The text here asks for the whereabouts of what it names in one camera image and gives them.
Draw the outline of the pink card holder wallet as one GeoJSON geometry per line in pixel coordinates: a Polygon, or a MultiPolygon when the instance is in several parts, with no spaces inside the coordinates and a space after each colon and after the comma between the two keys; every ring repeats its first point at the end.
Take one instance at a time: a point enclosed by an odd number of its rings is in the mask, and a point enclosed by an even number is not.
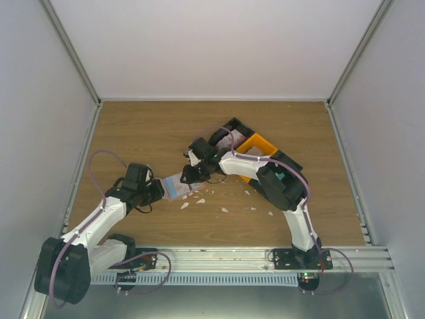
{"type": "Polygon", "coordinates": [[[204,183],[185,184],[180,182],[182,173],[170,175],[161,180],[165,192],[165,198],[173,201],[197,191],[205,186],[204,183]]]}

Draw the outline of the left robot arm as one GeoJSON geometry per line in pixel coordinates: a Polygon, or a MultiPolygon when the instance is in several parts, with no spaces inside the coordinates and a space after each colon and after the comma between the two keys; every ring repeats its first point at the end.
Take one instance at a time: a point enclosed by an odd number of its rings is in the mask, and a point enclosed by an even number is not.
{"type": "Polygon", "coordinates": [[[155,249],[137,249],[135,239],[110,229],[131,211],[151,207],[165,192],[152,169],[131,163],[126,175],[107,190],[99,206],[81,224],[60,238],[48,238],[41,247],[34,290],[69,304],[79,303],[92,279],[107,269],[130,274],[153,269],[155,249]]]}

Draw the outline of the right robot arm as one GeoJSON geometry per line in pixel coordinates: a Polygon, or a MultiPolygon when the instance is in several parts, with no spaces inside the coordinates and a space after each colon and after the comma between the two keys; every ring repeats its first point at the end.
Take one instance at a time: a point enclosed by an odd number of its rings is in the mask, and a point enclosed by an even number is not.
{"type": "Polygon", "coordinates": [[[183,155],[189,164],[183,168],[181,183],[208,181],[215,173],[250,178],[251,186],[283,211],[292,236],[295,264],[309,269],[317,262],[321,246],[307,209],[311,191],[302,168],[286,154],[247,155],[232,146],[217,150],[204,138],[197,138],[183,155]]]}

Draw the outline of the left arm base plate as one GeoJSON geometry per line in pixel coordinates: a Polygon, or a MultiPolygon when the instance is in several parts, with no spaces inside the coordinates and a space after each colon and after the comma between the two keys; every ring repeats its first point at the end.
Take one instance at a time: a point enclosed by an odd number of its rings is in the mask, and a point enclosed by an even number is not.
{"type": "Polygon", "coordinates": [[[148,255],[138,257],[137,259],[134,259],[131,262],[128,262],[126,264],[122,265],[113,265],[110,266],[109,269],[118,269],[119,271],[125,271],[128,270],[130,272],[137,272],[137,271],[145,271],[145,270],[153,270],[156,268],[157,264],[157,249],[156,248],[140,248],[136,247],[135,251],[133,253],[127,253],[125,256],[125,260],[130,259],[131,257],[148,253],[148,255]]]}

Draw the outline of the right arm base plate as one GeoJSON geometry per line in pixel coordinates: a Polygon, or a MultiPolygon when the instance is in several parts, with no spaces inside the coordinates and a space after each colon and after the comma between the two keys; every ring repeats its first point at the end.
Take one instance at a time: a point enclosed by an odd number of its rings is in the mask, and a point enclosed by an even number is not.
{"type": "Polygon", "coordinates": [[[331,270],[333,262],[329,251],[319,253],[316,247],[302,251],[296,247],[272,249],[272,261],[277,270],[331,270]]]}

